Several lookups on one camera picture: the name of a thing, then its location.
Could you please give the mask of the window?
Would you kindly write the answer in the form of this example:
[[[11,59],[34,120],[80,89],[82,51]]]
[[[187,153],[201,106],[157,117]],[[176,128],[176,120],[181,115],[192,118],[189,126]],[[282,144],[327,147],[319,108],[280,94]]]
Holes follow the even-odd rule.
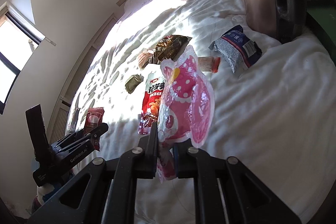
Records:
[[[45,36],[8,3],[1,6],[1,114],[11,90]]]

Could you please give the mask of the black smartphone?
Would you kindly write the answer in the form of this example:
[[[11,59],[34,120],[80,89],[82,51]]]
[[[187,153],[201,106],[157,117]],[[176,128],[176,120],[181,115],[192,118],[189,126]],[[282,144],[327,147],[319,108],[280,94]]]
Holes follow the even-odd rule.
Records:
[[[75,109],[75,112],[74,112],[73,117],[72,117],[70,132],[75,132],[76,131],[76,125],[77,125],[77,122],[78,122],[79,112],[80,112],[80,108],[77,107]]]

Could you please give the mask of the pink owl snack bag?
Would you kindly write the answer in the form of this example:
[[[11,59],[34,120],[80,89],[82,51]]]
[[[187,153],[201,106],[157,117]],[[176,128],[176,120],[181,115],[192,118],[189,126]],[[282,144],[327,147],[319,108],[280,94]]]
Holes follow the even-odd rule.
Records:
[[[192,146],[204,145],[214,116],[214,90],[201,72],[198,57],[187,46],[177,61],[163,60],[161,71],[165,87],[158,114],[158,176],[161,182],[176,178],[174,143],[190,140]]]

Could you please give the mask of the white bed duvet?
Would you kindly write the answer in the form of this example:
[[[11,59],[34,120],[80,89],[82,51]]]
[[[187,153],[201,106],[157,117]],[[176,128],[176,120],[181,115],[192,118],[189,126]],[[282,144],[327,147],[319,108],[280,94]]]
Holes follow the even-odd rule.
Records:
[[[261,59],[241,76],[221,61],[207,74],[215,111],[203,148],[215,157],[239,158],[308,223],[335,182],[335,65],[310,32],[282,44],[252,31],[243,0],[128,0],[86,73],[71,110],[80,109],[82,128],[90,107],[103,107],[109,129],[96,157],[119,157],[139,140],[144,84],[125,90],[139,73],[137,56],[166,35],[189,36],[198,56],[231,27],[241,25],[262,49]]]

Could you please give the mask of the red white snack packet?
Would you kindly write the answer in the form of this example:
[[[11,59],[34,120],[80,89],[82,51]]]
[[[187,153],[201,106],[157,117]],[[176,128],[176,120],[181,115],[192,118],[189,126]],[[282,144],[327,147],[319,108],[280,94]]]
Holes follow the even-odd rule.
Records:
[[[97,126],[102,124],[102,118],[104,115],[104,108],[103,107],[96,107],[96,108],[89,108],[84,125],[84,133],[86,135],[90,133],[93,129]],[[98,133],[92,133],[93,138],[91,139],[91,143],[94,146],[94,149],[100,151],[100,136]]]

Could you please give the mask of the radiator cover panel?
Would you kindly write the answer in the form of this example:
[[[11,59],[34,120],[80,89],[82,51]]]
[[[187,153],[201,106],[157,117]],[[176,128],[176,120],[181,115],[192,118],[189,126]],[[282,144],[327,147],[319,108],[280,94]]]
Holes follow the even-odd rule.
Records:
[[[81,55],[74,64],[71,72],[69,73],[61,89],[59,98],[56,101],[49,125],[47,127],[46,134],[50,143],[53,143],[64,136],[71,102],[82,80],[84,79],[91,62],[104,44],[108,33],[117,23],[117,21],[118,18],[114,14],[105,21],[105,23],[98,29],[96,34],[94,34],[92,39],[84,48]]]

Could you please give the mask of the wall socket plate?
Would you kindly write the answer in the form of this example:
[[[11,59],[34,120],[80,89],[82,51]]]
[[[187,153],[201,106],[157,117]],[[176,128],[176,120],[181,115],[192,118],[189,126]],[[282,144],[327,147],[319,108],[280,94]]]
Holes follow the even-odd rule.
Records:
[[[116,5],[118,5],[118,7],[120,7],[121,5],[123,5],[126,2],[126,0],[118,0],[116,2]]]

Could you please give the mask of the dark brown snack bag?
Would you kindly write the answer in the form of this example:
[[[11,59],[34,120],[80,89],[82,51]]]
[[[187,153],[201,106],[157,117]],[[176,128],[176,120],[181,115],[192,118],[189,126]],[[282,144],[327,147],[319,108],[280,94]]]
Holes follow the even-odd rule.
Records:
[[[167,35],[155,46],[152,64],[160,64],[163,60],[173,59],[180,49],[187,44],[192,37],[183,35]]]

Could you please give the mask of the small green wrapped snack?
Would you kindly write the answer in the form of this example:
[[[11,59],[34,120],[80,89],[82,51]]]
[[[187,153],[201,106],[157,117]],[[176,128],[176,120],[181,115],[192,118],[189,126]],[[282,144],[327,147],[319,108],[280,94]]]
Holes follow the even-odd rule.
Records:
[[[142,75],[131,75],[125,83],[125,89],[129,94],[132,94],[136,87],[143,81]]]

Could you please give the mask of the orange clear wafer packet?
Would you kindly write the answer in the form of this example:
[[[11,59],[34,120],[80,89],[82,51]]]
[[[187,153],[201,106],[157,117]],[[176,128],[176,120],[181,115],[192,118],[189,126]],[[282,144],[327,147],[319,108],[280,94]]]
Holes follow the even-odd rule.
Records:
[[[209,56],[198,58],[198,67],[202,72],[217,73],[220,63],[221,63],[220,57]]]

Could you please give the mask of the pale pink wrapped snack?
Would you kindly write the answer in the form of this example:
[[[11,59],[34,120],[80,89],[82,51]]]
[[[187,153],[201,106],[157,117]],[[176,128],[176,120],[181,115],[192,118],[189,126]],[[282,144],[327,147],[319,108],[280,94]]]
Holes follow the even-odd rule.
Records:
[[[137,56],[139,69],[144,69],[148,64],[155,64],[154,50],[144,49]]]

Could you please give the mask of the red spicy strips packet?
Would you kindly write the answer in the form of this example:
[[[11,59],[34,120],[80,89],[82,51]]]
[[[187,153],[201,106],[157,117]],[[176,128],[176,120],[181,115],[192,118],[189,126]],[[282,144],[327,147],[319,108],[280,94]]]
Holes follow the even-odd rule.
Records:
[[[161,72],[151,72],[145,85],[145,94],[142,101],[141,116],[138,126],[140,135],[150,133],[151,126],[158,119],[161,105],[161,95],[165,87],[165,78]]]

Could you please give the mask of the blue white snack pack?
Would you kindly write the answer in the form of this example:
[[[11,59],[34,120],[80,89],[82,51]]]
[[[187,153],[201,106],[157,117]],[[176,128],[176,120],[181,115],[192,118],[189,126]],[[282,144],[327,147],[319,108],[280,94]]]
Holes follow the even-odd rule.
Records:
[[[244,34],[240,24],[214,40],[209,49],[220,53],[230,65],[233,74],[236,75],[240,75],[252,67],[263,54],[257,43]]]

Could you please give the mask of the green tray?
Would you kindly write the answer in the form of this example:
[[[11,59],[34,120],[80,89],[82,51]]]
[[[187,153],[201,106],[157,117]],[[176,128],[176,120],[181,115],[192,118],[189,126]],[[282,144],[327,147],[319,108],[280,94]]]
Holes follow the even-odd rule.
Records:
[[[334,0],[307,0],[305,25],[319,39],[333,63],[336,62],[335,18]]]

